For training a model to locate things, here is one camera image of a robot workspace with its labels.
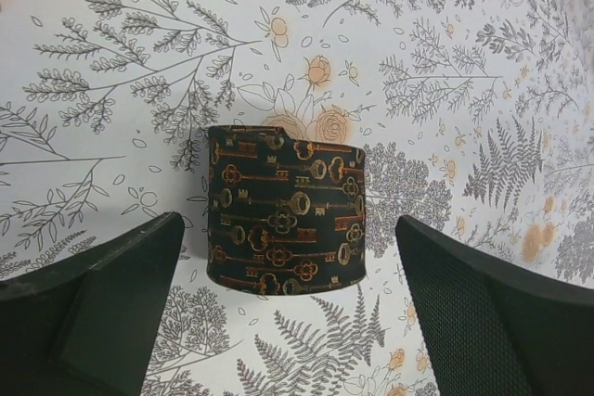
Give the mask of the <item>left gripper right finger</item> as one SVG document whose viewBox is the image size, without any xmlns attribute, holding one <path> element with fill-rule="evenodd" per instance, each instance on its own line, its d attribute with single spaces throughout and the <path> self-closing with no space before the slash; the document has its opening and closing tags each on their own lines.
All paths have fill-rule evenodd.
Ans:
<svg viewBox="0 0 594 396">
<path fill-rule="evenodd" d="M 441 394 L 592 394 L 591 289 L 502 261 L 408 215 L 395 235 Z"/>
</svg>

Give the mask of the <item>black tie with gold keys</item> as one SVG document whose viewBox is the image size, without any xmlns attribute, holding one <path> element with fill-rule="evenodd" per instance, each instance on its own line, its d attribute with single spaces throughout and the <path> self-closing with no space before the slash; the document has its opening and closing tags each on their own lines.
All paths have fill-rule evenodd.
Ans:
<svg viewBox="0 0 594 396">
<path fill-rule="evenodd" d="M 208 130 L 206 273 L 266 296 L 358 284 L 366 268 L 366 153 L 282 127 Z"/>
</svg>

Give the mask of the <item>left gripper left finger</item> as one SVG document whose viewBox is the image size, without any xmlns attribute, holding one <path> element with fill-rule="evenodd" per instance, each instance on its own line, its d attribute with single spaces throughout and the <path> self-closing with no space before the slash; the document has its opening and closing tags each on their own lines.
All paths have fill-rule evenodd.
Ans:
<svg viewBox="0 0 594 396">
<path fill-rule="evenodd" d="M 2 394 L 139 394 L 184 232 L 166 212 L 2 281 Z"/>
</svg>

